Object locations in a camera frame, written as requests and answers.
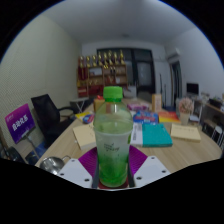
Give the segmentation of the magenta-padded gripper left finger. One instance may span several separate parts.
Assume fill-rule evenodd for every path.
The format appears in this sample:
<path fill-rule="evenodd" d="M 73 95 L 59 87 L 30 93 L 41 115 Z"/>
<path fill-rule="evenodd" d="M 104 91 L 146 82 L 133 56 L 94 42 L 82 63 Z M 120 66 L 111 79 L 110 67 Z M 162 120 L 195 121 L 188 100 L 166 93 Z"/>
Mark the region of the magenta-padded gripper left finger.
<path fill-rule="evenodd" d="M 97 148 L 89 150 L 79 159 L 70 159 L 58 176 L 81 187 L 96 189 L 99 184 Z"/>

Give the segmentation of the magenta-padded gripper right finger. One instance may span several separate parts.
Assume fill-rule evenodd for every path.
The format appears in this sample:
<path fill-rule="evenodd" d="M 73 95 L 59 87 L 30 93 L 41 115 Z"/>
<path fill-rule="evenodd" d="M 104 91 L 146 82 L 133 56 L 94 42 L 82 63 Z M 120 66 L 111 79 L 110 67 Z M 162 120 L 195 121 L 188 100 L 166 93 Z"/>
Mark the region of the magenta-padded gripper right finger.
<path fill-rule="evenodd" d="M 169 170 L 156 156 L 147 156 L 134 146 L 129 150 L 128 182 L 130 188 L 140 188 L 165 176 Z"/>

